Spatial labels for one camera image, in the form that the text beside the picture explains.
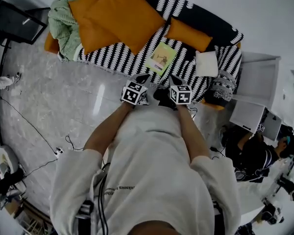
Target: book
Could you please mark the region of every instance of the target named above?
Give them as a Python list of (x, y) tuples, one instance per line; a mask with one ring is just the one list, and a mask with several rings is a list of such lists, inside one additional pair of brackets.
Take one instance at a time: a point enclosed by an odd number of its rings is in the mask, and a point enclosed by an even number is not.
[(174, 49), (172, 49), (169, 45), (160, 42), (150, 58), (147, 59), (146, 67), (157, 74), (162, 75), (169, 67), (175, 56), (176, 51)]

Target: shoe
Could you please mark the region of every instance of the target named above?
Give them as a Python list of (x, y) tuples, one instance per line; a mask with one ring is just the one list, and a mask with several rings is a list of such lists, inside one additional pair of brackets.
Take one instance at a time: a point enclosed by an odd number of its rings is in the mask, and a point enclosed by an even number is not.
[(170, 75), (169, 77), (169, 85), (172, 86), (172, 85), (188, 85), (186, 83), (186, 81), (178, 76), (175, 76), (175, 75)]
[(19, 72), (16, 73), (16, 75), (15, 75), (15, 81), (14, 81), (15, 84), (20, 80), (21, 76), (22, 76), (21, 73), (19, 73)]
[(130, 80), (142, 85), (146, 84), (147, 86), (151, 81), (151, 76), (150, 74), (147, 74), (147, 73), (135, 74), (131, 76)]

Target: sweatshirt sleeve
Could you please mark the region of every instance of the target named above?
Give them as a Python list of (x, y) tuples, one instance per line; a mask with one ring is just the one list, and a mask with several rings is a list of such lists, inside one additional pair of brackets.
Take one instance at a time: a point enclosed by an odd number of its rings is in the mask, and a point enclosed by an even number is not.
[(101, 163), (102, 155), (90, 149), (68, 151), (60, 156), (50, 196), (50, 218), (58, 234), (74, 233), (75, 216), (92, 181), (95, 184), (100, 180)]
[(212, 199), (222, 208), (225, 234), (234, 234), (241, 221), (241, 210), (232, 160), (211, 160), (205, 156), (198, 156), (193, 159), (191, 168), (200, 174)]

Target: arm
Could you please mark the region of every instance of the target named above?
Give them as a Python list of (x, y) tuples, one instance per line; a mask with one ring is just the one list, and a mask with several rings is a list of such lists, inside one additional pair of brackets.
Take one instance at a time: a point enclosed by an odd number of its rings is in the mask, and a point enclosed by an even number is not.
[(232, 160), (229, 158), (211, 160), (200, 156), (192, 161), (191, 168), (201, 176), (211, 198), (221, 207), (225, 234), (234, 234), (240, 225), (241, 210)]
[(132, 105), (123, 103), (93, 131), (83, 152), (67, 151), (60, 156), (50, 196), (50, 218), (59, 234), (74, 234), (75, 216), (91, 184), (103, 177), (104, 152), (131, 109)]
[(191, 114), (185, 106), (177, 105), (181, 123), (182, 138), (186, 144), (191, 161), (197, 156), (209, 156), (207, 143), (195, 125)]
[(132, 109), (133, 105), (124, 102), (93, 131), (84, 146), (84, 150), (96, 150), (103, 156), (106, 149), (116, 136), (123, 120)]
[(259, 142), (263, 142), (264, 141), (263, 135), (261, 135), (259, 132), (256, 132), (255, 137), (257, 138), (257, 140)]
[(253, 134), (251, 132), (248, 132), (244, 137), (242, 137), (242, 139), (237, 143), (237, 146), (239, 147), (239, 149), (241, 151), (243, 151), (243, 147), (245, 145), (245, 143), (249, 140), (249, 138), (252, 136)]

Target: marble floor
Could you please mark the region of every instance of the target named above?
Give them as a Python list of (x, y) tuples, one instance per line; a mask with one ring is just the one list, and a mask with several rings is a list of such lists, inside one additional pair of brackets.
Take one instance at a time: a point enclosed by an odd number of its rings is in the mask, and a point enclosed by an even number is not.
[[(20, 71), (21, 80), (1, 96), (9, 101), (48, 140), (53, 149), (82, 148), (93, 129), (120, 105), (121, 89), (127, 77), (99, 67), (76, 62), (61, 63), (44, 51), (47, 30), (34, 45), (12, 43), (3, 75)], [(219, 145), (220, 126), (228, 122), (230, 111), (217, 111), (197, 105), (195, 122), (209, 144)], [(41, 136), (8, 104), (0, 101), (2, 141), (17, 154), (27, 173), (54, 160)], [(56, 162), (35, 171), (24, 182), (26, 197), (49, 214), (49, 194)]]

